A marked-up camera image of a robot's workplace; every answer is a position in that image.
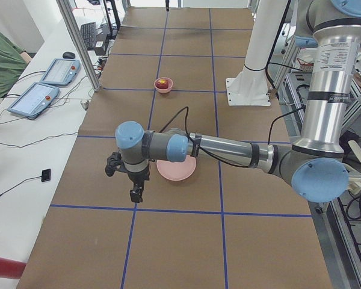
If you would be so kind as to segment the red apple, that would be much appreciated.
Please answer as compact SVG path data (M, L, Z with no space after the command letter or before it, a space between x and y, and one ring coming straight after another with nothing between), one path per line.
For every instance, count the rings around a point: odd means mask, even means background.
M165 90L169 88L169 82L167 79L164 78L160 78L158 80L156 80L155 82L155 87L161 90Z

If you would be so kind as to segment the pink bowl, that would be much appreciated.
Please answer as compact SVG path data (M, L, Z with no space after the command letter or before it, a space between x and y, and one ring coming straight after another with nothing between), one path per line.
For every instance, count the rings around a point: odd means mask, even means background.
M173 88L173 80L167 77L160 77L154 81L154 88L157 92L166 94Z

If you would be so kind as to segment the pink plate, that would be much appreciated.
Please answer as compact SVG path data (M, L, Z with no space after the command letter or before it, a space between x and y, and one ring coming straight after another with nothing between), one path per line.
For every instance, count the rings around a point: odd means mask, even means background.
M187 156L183 162L156 161L159 174L169 181L183 181L187 179L194 173L196 164L196 159L191 156Z

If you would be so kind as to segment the black keyboard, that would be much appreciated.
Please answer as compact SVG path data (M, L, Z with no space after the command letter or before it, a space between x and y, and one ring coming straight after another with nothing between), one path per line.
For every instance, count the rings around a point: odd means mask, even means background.
M82 24L80 27L80 33L87 50L93 50L96 40L96 23L89 22Z

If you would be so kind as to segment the black phone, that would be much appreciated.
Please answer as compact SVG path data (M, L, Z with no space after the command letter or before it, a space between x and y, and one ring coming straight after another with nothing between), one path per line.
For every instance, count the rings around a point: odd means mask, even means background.
M51 180L51 173L52 173L52 170L51 170L51 169L44 169L44 170L42 170L41 182L50 181L50 180Z

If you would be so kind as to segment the brown table mat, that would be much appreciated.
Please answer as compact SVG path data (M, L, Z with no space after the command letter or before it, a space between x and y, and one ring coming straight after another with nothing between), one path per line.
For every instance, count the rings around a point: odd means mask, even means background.
M231 107L224 84L252 27L247 9L128 10L19 288L332 287L309 205L278 177L199 158L171 182L152 166L133 204L129 178L104 172L127 120L264 145L278 100Z

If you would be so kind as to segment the black computer mouse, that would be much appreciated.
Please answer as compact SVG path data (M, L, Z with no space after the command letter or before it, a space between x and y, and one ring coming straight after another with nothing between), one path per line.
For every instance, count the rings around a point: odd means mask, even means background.
M73 52L66 51L62 54L64 59L75 59L76 55Z

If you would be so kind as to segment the far teach pendant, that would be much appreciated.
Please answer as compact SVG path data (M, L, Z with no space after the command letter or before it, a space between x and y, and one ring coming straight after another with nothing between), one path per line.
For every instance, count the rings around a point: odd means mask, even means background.
M67 86L76 77L80 66L79 60L56 58L47 68L40 82L55 86Z

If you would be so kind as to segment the teach pendant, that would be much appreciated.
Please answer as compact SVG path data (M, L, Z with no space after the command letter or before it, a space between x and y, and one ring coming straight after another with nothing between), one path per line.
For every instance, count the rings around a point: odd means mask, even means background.
M47 68L40 82L55 86L67 86L76 77L80 66L79 60L56 58Z
M35 82L7 110L18 116L35 119L51 105L59 93L60 89L56 86Z

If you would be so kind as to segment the red bottle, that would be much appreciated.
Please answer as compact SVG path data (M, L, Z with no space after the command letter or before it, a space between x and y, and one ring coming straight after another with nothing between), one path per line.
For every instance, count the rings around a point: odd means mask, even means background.
M20 279L25 267L25 262L0 257L0 278Z

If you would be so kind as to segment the person in green shirt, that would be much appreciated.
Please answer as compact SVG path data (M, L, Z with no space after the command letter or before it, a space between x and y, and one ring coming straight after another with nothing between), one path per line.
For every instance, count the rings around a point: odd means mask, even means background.
M0 98L10 91L31 60L27 51L0 32Z

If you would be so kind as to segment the grey office chair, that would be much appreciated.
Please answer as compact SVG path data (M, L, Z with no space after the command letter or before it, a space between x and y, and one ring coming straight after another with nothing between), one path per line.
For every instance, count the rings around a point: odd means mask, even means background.
M349 140L345 148L342 162L351 179L337 202L348 219L361 220L361 146L358 141Z

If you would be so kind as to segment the aluminium frame post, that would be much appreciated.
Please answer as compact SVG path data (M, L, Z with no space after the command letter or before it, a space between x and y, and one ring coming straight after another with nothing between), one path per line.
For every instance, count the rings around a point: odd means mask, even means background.
M90 84L94 92L98 92L100 89L99 79L94 71L93 63L91 62L90 56L85 47L85 43L82 39L78 24L72 13L72 8L67 0L56 0L64 23L66 24L67 31L70 38L79 54L80 60L87 74Z

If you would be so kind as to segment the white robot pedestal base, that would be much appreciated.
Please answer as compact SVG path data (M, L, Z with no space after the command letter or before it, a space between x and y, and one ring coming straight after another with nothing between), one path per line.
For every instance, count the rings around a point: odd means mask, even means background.
M236 77L226 79L230 106L271 105L266 77L267 63L288 8L287 0L259 2L243 69Z

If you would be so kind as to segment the aluminium side frame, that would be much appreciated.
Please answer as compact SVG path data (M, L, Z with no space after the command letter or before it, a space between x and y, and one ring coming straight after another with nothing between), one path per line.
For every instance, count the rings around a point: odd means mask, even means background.
M291 140L296 140L303 124L315 50L289 43L280 49L275 75L280 103L292 115L285 122ZM361 175L361 53L351 85L351 103L342 123L342 161L348 171ZM311 203L316 232L334 288L361 288L361 181L335 200Z

